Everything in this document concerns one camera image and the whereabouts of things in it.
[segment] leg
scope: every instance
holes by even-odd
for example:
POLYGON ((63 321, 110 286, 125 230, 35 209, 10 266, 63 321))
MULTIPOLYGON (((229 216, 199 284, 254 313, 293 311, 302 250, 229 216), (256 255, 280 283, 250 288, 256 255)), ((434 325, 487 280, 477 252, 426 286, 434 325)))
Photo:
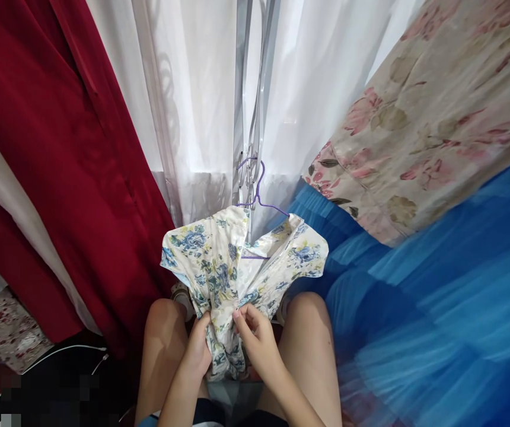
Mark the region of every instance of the leg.
MULTIPOLYGON (((324 424, 342 427, 332 327, 326 304, 317 294, 304 292, 289 304, 279 352, 324 424)), ((257 408, 285 418, 266 387, 257 408)))
MULTIPOLYGON (((184 306, 170 299, 155 301, 148 312, 135 425, 151 413, 162 409, 188 343, 185 317, 184 306)), ((198 397, 209 398, 205 383, 202 384, 198 397)))

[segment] white cable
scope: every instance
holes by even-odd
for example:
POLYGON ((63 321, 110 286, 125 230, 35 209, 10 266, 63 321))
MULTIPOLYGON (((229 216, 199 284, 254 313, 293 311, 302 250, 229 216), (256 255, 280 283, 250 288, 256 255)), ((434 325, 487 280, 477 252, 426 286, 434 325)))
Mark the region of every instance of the white cable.
MULTIPOLYGON (((94 346, 86 346, 86 345, 83 345, 83 344, 75 344, 75 345, 72 345, 72 346, 68 346, 68 347, 64 347, 62 349, 59 349, 59 350, 55 350, 53 353, 51 354, 48 354, 47 356, 43 357, 42 359, 36 361, 36 363, 34 363, 32 366, 30 366, 29 368, 27 368, 22 374, 20 375, 24 375, 26 372, 28 372, 30 369, 32 369, 33 367, 37 366, 38 364, 42 363, 45 359, 47 359, 48 357, 51 357, 53 356, 54 354, 56 353, 59 353, 60 351, 62 350, 67 350, 67 349, 70 349, 70 348, 75 348, 75 347, 78 347, 78 348, 91 348, 91 349, 95 349, 95 350, 101 350, 101 351, 107 351, 107 348, 106 347, 94 347, 94 346)), ((95 371, 97 370, 97 368, 99 367, 99 365, 104 361, 106 360, 106 358, 108 358, 108 354, 105 354, 105 356, 101 359, 101 361, 98 363, 97 367, 95 368, 95 370, 93 371, 93 373, 91 375, 93 375, 95 373, 95 371)))
POLYGON ((119 423, 123 420, 123 418, 130 412, 130 410, 133 408, 133 406, 131 406, 130 408, 128 408, 126 410, 126 412, 123 414, 123 416, 121 418, 119 418, 119 423))
POLYGON ((99 367, 99 366, 100 366, 100 365, 101 365, 101 364, 102 364, 105 360, 107 360, 108 358, 109 358, 109 353, 107 353, 107 354, 105 354, 105 355, 103 356, 103 358, 102 358, 102 359, 101 359, 101 361, 97 364, 97 366, 95 367, 95 369, 93 369, 93 372, 91 373, 91 375, 94 375, 94 374, 95 374, 95 372, 97 372, 98 367, 99 367))

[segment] blue tulle skirt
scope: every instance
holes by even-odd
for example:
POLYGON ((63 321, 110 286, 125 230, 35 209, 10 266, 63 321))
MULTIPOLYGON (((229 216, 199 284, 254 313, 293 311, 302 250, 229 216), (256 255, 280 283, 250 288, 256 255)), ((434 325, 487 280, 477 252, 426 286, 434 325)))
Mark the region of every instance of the blue tulle skirt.
POLYGON ((305 183, 344 411, 363 426, 510 426, 510 168, 390 249, 305 183))

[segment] white curtain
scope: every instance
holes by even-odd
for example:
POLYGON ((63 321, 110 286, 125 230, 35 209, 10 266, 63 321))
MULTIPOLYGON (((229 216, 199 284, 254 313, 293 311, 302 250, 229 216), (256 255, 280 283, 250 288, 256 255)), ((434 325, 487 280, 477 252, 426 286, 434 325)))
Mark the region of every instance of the white curtain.
MULTIPOLYGON (((148 164, 177 226, 231 203, 235 0, 87 0, 148 164)), ((421 0, 282 0, 269 93, 261 196, 286 208, 421 0)), ((247 105, 257 87, 254 2, 247 105)), ((257 208, 257 237, 275 212, 257 208)))

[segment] purple hanger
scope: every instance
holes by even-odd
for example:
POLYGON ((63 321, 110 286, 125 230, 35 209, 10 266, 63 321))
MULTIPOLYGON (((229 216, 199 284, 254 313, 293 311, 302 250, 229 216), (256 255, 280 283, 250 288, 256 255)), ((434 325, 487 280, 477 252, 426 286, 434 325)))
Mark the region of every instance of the purple hanger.
MULTIPOLYGON (((237 170, 239 170, 248 160, 257 160, 257 157, 247 157, 244 161, 240 163, 240 165, 237 167, 237 170)), ((282 213, 283 215, 289 216, 288 213, 281 210, 280 208, 277 208, 277 206, 273 205, 265 205, 261 201, 261 196, 259 195, 259 187, 261 185, 261 181, 263 180, 263 176, 265 175, 265 163, 263 160, 261 160, 261 166, 263 167, 263 172, 261 173, 261 176, 259 177, 259 181, 257 181, 257 187, 255 189, 255 195, 253 196, 253 201, 251 203, 239 203, 236 206, 253 206, 255 204, 255 201, 259 202, 259 205, 265 206, 267 208, 273 208, 282 213)), ((248 258, 248 259, 269 259, 269 257, 258 257, 258 256, 242 256, 241 258, 248 258)))

